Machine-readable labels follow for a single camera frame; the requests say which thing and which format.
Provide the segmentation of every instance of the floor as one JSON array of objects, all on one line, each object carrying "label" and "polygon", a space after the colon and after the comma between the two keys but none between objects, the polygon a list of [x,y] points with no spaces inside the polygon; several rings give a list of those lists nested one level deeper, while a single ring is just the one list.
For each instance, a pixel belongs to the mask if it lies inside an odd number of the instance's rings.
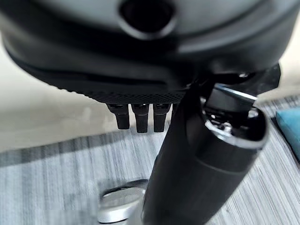
[{"label": "floor", "polygon": [[[259,107],[273,117],[299,105],[289,97]],[[164,136],[131,128],[1,153],[0,225],[96,225],[99,192],[148,178]],[[298,166],[271,124],[255,166],[209,224],[300,224]]]}]

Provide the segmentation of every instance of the striped carpet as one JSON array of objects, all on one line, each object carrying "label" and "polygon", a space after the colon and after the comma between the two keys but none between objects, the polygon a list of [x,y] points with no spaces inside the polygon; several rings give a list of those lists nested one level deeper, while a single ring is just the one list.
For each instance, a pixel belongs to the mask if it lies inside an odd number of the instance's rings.
[{"label": "striped carpet", "polygon": [[[299,105],[289,97],[259,107],[273,117]],[[148,178],[164,136],[132,128],[1,153],[0,225],[96,225],[99,192]],[[209,224],[300,224],[298,163],[273,124],[255,166]]]}]

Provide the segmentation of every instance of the metal bolt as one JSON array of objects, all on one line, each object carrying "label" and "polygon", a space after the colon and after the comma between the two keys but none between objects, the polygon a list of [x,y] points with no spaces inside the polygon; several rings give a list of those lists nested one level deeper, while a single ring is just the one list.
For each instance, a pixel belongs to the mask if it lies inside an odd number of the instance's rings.
[{"label": "metal bolt", "polygon": [[247,78],[249,76],[249,74],[247,73],[242,73],[239,75],[240,78]]},{"label": "metal bolt", "polygon": [[257,117],[258,115],[259,115],[259,113],[256,109],[251,109],[248,112],[248,118],[254,118],[254,117]]},{"label": "metal bolt", "polygon": [[227,123],[227,122],[223,123],[221,127],[224,131],[226,131],[228,133],[231,132],[231,130],[233,128],[232,125],[230,123]]}]

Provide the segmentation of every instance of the adjustment lever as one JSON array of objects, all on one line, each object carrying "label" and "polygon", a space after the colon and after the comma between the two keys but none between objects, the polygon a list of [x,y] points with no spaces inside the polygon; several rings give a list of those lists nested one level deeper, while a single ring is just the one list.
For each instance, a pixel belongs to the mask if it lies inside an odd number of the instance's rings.
[{"label": "adjustment lever", "polygon": [[128,105],[106,104],[109,111],[116,116],[118,129],[126,130],[130,127]]},{"label": "adjustment lever", "polygon": [[131,108],[135,114],[136,131],[138,133],[147,133],[149,104],[131,105]]},{"label": "adjustment lever", "polygon": [[165,130],[165,119],[170,108],[171,104],[153,104],[154,132]]}]

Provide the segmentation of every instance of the black plastic housing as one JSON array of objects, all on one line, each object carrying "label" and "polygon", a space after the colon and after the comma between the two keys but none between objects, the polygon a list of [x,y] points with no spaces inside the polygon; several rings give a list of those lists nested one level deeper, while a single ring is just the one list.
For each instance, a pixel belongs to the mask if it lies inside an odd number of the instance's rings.
[{"label": "black plastic housing", "polygon": [[274,66],[299,7],[300,0],[264,0],[205,32],[141,41],[66,20],[34,1],[2,0],[0,29],[14,61],[50,85],[108,104],[165,104],[180,102],[196,80]]}]

